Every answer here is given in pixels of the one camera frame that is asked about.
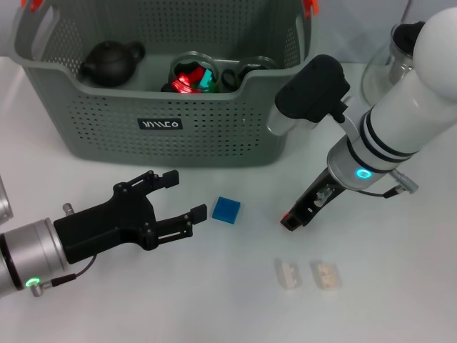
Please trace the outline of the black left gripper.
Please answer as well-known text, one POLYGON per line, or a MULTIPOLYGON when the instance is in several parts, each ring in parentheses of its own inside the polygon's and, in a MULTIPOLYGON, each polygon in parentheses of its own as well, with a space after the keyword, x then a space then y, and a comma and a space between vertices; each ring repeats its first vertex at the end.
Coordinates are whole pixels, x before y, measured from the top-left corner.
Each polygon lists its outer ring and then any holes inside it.
POLYGON ((156 221, 146 195, 179 184, 179 172, 162 175, 152 170, 117 184, 110 200, 54 222, 68 263, 75 264, 120 244, 133 243, 145 250, 193 236, 194 225, 207 220, 205 204, 170 219, 156 221))

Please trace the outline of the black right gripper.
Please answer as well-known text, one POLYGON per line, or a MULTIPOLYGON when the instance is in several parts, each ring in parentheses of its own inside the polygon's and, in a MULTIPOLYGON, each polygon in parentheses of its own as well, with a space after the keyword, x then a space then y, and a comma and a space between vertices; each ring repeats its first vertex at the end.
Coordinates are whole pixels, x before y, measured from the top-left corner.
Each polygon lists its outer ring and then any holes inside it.
POLYGON ((281 225, 290 232, 305 227, 329 202, 346 190, 325 168, 311 186, 281 219, 281 225))

